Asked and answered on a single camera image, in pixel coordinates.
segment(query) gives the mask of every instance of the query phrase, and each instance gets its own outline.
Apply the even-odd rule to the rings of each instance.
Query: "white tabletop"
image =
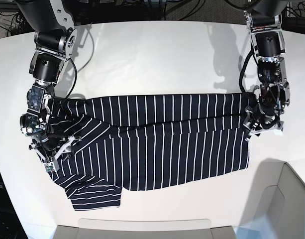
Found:
[[[246,26],[205,22],[123,22],[78,27],[73,97],[239,92],[240,60],[250,50]],[[170,221],[209,219],[211,227],[247,223],[263,190],[276,185],[283,161],[305,158],[305,36],[284,32],[291,105],[284,136],[250,141],[249,168],[216,178],[147,192],[122,191],[121,207],[75,212],[52,182],[31,142],[19,130],[27,110],[33,33],[0,39],[0,171],[24,224],[78,227],[80,219]],[[258,80],[251,60],[246,87]],[[56,87],[65,96],[70,66]]]

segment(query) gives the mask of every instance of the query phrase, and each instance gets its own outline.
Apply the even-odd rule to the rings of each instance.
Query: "striped shirt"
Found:
[[[247,105],[241,94],[70,99],[50,124],[82,141],[50,176],[75,210],[93,210],[118,207],[122,188],[154,190],[245,169]]]

